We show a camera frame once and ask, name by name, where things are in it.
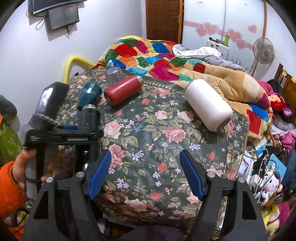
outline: fan stand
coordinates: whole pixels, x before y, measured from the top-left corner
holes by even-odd
[[[250,68],[250,71],[249,71],[249,75],[253,77],[254,73],[255,73],[255,70],[257,68],[257,65],[258,65],[258,61],[257,59],[254,59],[254,62]]]

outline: pink heart decoration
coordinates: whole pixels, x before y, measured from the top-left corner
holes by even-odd
[[[242,34],[240,32],[236,32],[234,31],[232,28],[228,29],[228,35],[230,37],[230,39],[235,42],[237,39],[241,39],[242,38]]]
[[[251,26],[249,26],[248,27],[248,30],[251,32],[251,33],[253,33],[253,34],[256,34],[256,32],[257,32],[257,27],[256,27],[256,25],[251,25]]]
[[[219,26],[215,24],[210,24],[208,22],[203,23],[204,28],[207,29],[208,34],[211,36],[213,34],[218,33]]]
[[[242,39],[237,39],[235,43],[239,49],[244,49],[247,46],[247,43]]]
[[[208,31],[206,28],[202,28],[202,27],[197,27],[195,28],[195,31],[197,32],[197,34],[200,36],[200,37],[203,37],[205,35],[208,34]]]

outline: wooden furniture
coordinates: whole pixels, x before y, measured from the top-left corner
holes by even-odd
[[[279,64],[274,78],[279,80],[283,87],[285,99],[288,100],[293,109],[296,110],[296,79],[284,70],[282,64]],[[294,112],[292,123],[296,127],[296,111]]]

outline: red thermos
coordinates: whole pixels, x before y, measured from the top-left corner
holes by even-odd
[[[140,75],[130,75],[106,89],[104,96],[108,103],[115,107],[132,95],[138,93],[142,89],[143,84],[144,81]]]

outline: white water bottle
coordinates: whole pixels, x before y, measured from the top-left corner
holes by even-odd
[[[232,118],[232,108],[203,79],[187,85],[185,98],[209,131],[218,131]]]

